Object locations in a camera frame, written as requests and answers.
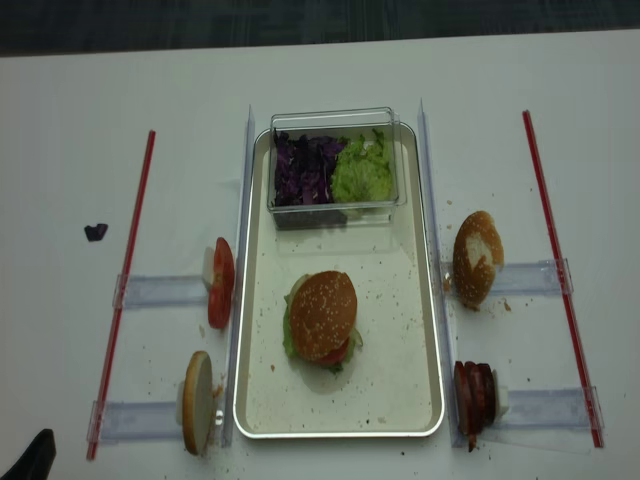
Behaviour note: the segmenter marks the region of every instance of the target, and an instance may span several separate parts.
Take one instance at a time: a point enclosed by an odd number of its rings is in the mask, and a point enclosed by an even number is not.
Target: white tray
[[[427,436],[442,422],[442,377],[416,139],[402,125],[407,202],[393,223],[277,231],[266,208],[269,135],[255,143],[234,417],[250,438]],[[346,272],[364,347],[338,375],[289,360],[284,296],[305,273]]]

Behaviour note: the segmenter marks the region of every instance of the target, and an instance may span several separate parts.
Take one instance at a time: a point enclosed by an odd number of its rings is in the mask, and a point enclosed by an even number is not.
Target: purple cabbage
[[[286,132],[275,132],[274,141],[275,206],[333,203],[331,176],[346,143],[327,136],[290,140]]]

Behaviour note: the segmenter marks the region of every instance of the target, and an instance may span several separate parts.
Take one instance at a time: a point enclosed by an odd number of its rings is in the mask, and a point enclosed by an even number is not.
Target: bun slice
[[[213,415],[211,359],[195,352],[187,367],[182,395],[182,436],[192,455],[204,453]]]
[[[462,223],[453,246],[453,281],[462,303],[477,309],[504,265],[500,235],[487,212],[472,213]]]

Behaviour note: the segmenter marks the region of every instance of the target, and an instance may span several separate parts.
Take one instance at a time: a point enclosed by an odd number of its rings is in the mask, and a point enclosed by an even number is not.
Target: red stick
[[[136,197],[136,205],[133,210],[133,218],[131,219],[131,228],[129,229],[129,241],[127,242],[127,251],[122,265],[122,279],[125,279],[131,271],[131,262],[133,261],[133,250],[136,245],[136,235],[138,234],[138,224],[140,223],[140,214],[142,212],[142,201],[144,200],[144,192],[147,188],[147,179],[149,178],[149,169],[151,168],[151,156],[153,155],[153,145],[156,140],[156,132],[151,130],[147,139],[147,150],[144,154],[144,163],[142,164],[142,173],[140,174],[140,184],[138,185],[138,196]],[[87,460],[91,461],[96,458],[96,450],[98,449],[98,436],[100,434],[100,422],[104,412],[104,403],[107,400],[107,390],[109,389],[109,379],[111,377],[111,366],[113,365],[113,356],[116,350],[116,340],[118,339],[118,330],[120,329],[120,319],[122,318],[122,308],[113,309],[113,318],[111,320],[111,332],[109,333],[109,343],[107,343],[107,353],[102,367],[102,379],[100,380],[100,390],[98,392],[98,404],[94,410],[92,419],[93,431],[91,432],[92,441],[89,442],[87,450]]]
[[[533,169],[536,172],[536,179],[538,180],[540,200],[542,200],[544,217],[547,221],[547,229],[549,231],[549,238],[551,239],[551,249],[553,250],[553,257],[559,264],[564,257],[562,256],[562,251],[560,250],[560,240],[558,239],[556,225],[553,221],[553,214],[551,213],[551,200],[549,200],[549,193],[547,191],[547,185],[544,180],[544,173],[542,172],[540,152],[538,151],[536,134],[533,130],[533,122],[531,121],[531,113],[529,113],[529,110],[525,110],[524,112],[522,112],[522,118],[524,120],[524,128],[527,132],[527,140],[529,141],[529,150],[531,150]],[[560,281],[561,285],[563,285],[565,282],[564,271],[562,269],[558,270],[558,280]],[[564,309],[567,314],[567,321],[569,322],[569,332],[571,333],[573,351],[576,355],[576,363],[578,364],[580,383],[582,384],[583,389],[591,389],[591,381],[589,380],[589,372],[587,370],[587,360],[584,356],[584,350],[582,348],[582,342],[580,340],[580,333],[578,332],[578,321],[576,320],[576,312],[573,307],[573,299],[571,295],[565,293],[562,295],[562,300],[564,301]],[[593,445],[596,448],[603,448],[604,437],[602,436],[602,426],[600,425],[600,419],[595,412],[595,406],[593,404],[591,395],[585,394],[584,400],[587,406],[589,419],[591,421],[591,435],[593,436]]]

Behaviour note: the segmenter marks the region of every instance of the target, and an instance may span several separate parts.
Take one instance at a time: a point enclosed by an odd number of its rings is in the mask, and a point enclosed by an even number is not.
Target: sesame seed bun
[[[462,303],[477,309],[504,265],[500,235],[487,212],[472,213],[462,223],[453,246],[453,281]]]
[[[298,355],[314,361],[341,347],[356,323],[358,299],[346,273],[309,277],[293,299],[291,336]]]

